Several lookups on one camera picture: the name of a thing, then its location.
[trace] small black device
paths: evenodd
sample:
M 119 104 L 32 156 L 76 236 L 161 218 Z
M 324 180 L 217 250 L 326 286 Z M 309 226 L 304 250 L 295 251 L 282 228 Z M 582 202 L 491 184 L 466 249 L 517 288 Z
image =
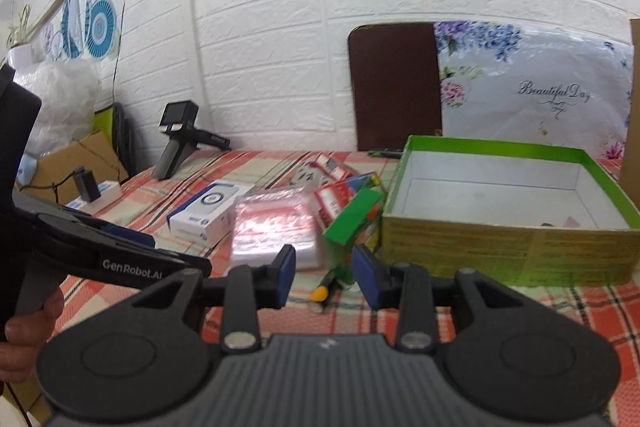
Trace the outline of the small black device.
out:
M 95 182 L 94 172 L 84 167 L 78 167 L 74 171 L 74 183 L 82 201 L 91 203 L 100 198 L 100 189 Z
M 279 309 L 295 271 L 271 266 L 203 279 L 183 270 L 47 344 L 38 381 L 48 427 L 606 427 L 620 377 L 613 347 L 583 325 L 471 269 L 430 277 L 387 266 L 364 247 L 353 270 L 367 302 L 399 309 L 383 335 L 273 335 L 257 310 Z M 438 337 L 436 306 L 456 338 Z M 200 328 L 222 307 L 220 342 Z
M 160 120 L 160 131 L 169 137 L 153 171 L 157 180 L 167 180 L 182 163 L 198 149 L 198 144 L 211 145 L 220 150 L 231 150 L 231 141 L 225 137 L 195 127 L 198 105 L 191 100 L 168 103 Z

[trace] black cable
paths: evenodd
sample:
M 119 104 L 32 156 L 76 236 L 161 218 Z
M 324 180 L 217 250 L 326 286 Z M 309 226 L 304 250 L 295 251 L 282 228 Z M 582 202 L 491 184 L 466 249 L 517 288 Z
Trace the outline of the black cable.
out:
M 25 190 L 25 188 L 35 188 L 36 190 L 53 190 L 53 195 L 56 197 L 56 204 L 60 204 L 60 198 L 58 197 L 58 188 L 60 187 L 60 185 L 65 184 L 67 181 L 69 181 L 69 179 L 71 179 L 73 175 L 74 173 L 72 171 L 61 182 L 52 183 L 50 185 L 23 185 L 18 191 L 22 192 L 23 190 Z
M 116 65 L 113 68 L 113 80 L 111 81 L 111 103 L 116 102 L 116 74 L 118 73 L 118 63 L 120 62 L 120 50 L 122 47 L 122 27 L 124 26 L 124 10 L 127 0 L 122 0 L 122 13 L 120 15 L 120 34 L 118 35 L 118 53 L 116 54 Z
M 20 403 L 20 400 L 18 400 L 17 395 L 15 394 L 14 388 L 11 387 L 11 384 L 8 382 L 5 382 L 7 389 L 9 390 L 9 393 L 11 393 L 11 396 L 14 397 L 15 400 L 15 404 L 18 406 L 18 409 L 20 409 L 20 413 L 22 413 L 22 417 L 24 418 L 24 422 L 29 426 L 29 427 L 33 427 L 33 425 L 31 424 L 31 420 L 29 420 L 29 416 L 27 415 L 27 412 L 24 410 L 24 407 L 22 406 L 22 404 Z

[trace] cardboard box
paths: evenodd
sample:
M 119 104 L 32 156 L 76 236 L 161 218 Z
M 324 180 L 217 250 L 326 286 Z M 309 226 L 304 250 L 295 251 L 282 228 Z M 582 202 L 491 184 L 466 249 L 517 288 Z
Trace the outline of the cardboard box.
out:
M 50 187 L 60 183 L 79 166 L 93 171 L 98 183 L 107 180 L 122 182 L 129 178 L 127 170 L 118 160 L 104 134 L 96 132 L 40 158 L 30 185 Z M 56 194 L 52 188 L 25 188 L 24 191 L 43 200 L 56 202 Z M 79 195 L 72 178 L 58 187 L 60 204 L 67 204 Z
M 203 188 L 166 217 L 175 233 L 194 243 L 215 247 L 233 227 L 233 205 L 253 185 L 218 180 Z
M 382 259 L 436 277 L 469 266 L 513 285 L 617 284 L 639 256 L 638 210 L 580 149 L 412 136 L 383 214 Z

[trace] plastic bag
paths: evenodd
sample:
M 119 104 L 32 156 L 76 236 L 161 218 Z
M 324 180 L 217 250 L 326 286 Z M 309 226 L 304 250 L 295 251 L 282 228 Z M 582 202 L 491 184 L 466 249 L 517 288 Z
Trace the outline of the plastic bag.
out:
M 304 188 L 284 188 L 236 200 L 232 266 L 270 264 L 284 245 L 296 249 L 296 269 L 322 265 L 310 192 Z
M 92 62 L 43 62 L 16 73 L 14 82 L 42 100 L 27 154 L 40 158 L 93 130 L 100 79 Z

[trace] metal screw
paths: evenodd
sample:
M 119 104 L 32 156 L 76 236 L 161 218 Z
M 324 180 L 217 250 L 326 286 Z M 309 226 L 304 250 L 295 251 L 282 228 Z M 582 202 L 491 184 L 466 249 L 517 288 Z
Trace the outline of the metal screw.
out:
M 234 331 L 225 337 L 225 346 L 229 349 L 249 349 L 255 344 L 255 336 L 247 331 Z
M 409 331 L 400 338 L 400 343 L 411 350 L 427 349 L 432 342 L 431 335 L 421 331 Z

